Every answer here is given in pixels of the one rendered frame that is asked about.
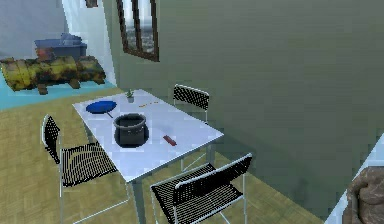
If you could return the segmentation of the black mesh metal chair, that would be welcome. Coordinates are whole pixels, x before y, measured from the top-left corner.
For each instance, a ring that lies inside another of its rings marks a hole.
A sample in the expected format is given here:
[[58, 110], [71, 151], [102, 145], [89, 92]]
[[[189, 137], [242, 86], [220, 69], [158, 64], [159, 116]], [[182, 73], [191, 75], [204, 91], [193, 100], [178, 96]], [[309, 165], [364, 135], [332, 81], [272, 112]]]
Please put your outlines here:
[[205, 112], [205, 123], [208, 123], [208, 108], [210, 95], [208, 92], [193, 87], [175, 84], [173, 88], [173, 105], [177, 101], [199, 107]]
[[60, 128], [49, 114], [42, 121], [41, 141], [58, 166], [60, 224], [64, 224], [63, 189], [117, 172], [118, 169], [98, 142], [63, 148]]
[[242, 200], [244, 224], [248, 224], [245, 181], [252, 158], [248, 153], [220, 168], [206, 163], [152, 184], [153, 213], [158, 202], [169, 224], [199, 224], [216, 214], [231, 224], [223, 210]]

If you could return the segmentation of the white dining table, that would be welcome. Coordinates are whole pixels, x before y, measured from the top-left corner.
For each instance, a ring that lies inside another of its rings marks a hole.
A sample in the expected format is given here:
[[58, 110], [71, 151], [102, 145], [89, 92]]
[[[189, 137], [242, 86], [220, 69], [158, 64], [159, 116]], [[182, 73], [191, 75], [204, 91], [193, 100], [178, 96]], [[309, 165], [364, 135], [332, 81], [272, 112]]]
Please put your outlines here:
[[[123, 93], [111, 95], [109, 99], [117, 103], [110, 112], [112, 117], [87, 112], [90, 101], [76, 103], [74, 108], [124, 180], [133, 186], [138, 218], [135, 224], [146, 224], [142, 188], [144, 177], [222, 137], [223, 133], [141, 89], [134, 92], [133, 103], [129, 103]], [[159, 103], [139, 107], [154, 101]], [[146, 117], [149, 138], [137, 148], [122, 148], [114, 139], [114, 119], [128, 113]], [[165, 135], [175, 140], [177, 145], [167, 143], [163, 139]]]

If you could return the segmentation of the black cooking pot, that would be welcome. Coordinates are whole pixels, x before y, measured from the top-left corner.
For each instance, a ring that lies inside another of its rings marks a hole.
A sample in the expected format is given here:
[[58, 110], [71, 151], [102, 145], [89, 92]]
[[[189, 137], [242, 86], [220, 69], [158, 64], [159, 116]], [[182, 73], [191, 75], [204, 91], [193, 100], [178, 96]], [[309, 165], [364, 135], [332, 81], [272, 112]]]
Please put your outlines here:
[[146, 117], [138, 113], [129, 113], [114, 120], [114, 138], [118, 145], [141, 145], [145, 142]]

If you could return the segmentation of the blue frying pan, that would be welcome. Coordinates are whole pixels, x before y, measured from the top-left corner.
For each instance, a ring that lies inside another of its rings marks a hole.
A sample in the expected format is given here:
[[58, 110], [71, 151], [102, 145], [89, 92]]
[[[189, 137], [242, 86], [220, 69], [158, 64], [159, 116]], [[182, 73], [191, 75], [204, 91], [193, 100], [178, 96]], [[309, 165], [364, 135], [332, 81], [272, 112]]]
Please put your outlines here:
[[112, 117], [110, 112], [115, 109], [117, 103], [114, 101], [97, 101], [89, 104], [86, 107], [86, 111], [91, 114], [107, 114], [109, 117]]

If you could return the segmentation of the brown framed window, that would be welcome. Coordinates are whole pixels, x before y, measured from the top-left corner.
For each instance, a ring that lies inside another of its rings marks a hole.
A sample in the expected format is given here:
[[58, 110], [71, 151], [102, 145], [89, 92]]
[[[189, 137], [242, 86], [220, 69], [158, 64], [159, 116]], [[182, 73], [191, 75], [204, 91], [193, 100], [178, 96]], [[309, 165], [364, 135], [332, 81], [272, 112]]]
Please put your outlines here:
[[159, 62], [156, 0], [116, 0], [123, 51]]

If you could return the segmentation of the blue grey cabinet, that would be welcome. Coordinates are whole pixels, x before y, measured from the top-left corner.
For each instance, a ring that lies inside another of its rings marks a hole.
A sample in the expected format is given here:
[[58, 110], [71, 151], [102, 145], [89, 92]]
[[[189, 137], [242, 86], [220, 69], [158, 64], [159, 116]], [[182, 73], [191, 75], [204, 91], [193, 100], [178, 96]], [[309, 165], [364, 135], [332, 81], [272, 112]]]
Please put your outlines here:
[[37, 48], [51, 48], [56, 56], [72, 56], [78, 60], [86, 55], [87, 44], [82, 38], [70, 33], [62, 33], [59, 39], [42, 39], [34, 41]]

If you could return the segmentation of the yellow patterned sofa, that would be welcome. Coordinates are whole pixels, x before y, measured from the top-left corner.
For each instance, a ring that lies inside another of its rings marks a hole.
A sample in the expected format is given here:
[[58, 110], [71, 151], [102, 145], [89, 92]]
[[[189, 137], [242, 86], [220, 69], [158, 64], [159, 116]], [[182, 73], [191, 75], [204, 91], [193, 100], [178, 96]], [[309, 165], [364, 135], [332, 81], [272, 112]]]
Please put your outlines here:
[[94, 56], [58, 56], [54, 60], [8, 58], [0, 60], [0, 70], [6, 84], [13, 91], [37, 88], [40, 95], [48, 93], [47, 87], [69, 84], [79, 89], [81, 82], [93, 81], [104, 84], [106, 74]]

